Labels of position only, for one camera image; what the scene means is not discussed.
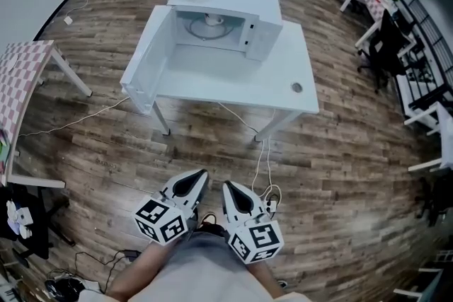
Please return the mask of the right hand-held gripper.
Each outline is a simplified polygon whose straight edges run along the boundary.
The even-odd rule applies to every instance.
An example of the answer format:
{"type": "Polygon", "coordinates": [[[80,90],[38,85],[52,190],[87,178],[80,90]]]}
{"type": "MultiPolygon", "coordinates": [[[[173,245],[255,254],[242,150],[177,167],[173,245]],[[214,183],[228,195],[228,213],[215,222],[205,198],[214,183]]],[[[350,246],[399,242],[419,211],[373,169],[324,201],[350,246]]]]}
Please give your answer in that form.
{"type": "Polygon", "coordinates": [[[274,258],[284,246],[278,221],[271,220],[260,197],[251,189],[228,181],[222,187],[223,211],[230,223],[227,244],[245,265],[274,258]],[[261,214],[238,222],[237,214],[261,214]]]}

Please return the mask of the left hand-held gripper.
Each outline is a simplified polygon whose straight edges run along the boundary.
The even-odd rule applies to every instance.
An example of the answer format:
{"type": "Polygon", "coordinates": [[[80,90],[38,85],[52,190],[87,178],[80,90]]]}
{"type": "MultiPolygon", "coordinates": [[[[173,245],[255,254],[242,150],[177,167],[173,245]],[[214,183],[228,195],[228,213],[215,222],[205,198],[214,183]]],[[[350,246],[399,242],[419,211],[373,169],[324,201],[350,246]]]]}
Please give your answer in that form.
{"type": "Polygon", "coordinates": [[[139,231],[152,242],[168,245],[197,224],[197,205],[209,183],[205,169],[189,170],[170,178],[165,189],[145,197],[134,212],[139,231]]]}

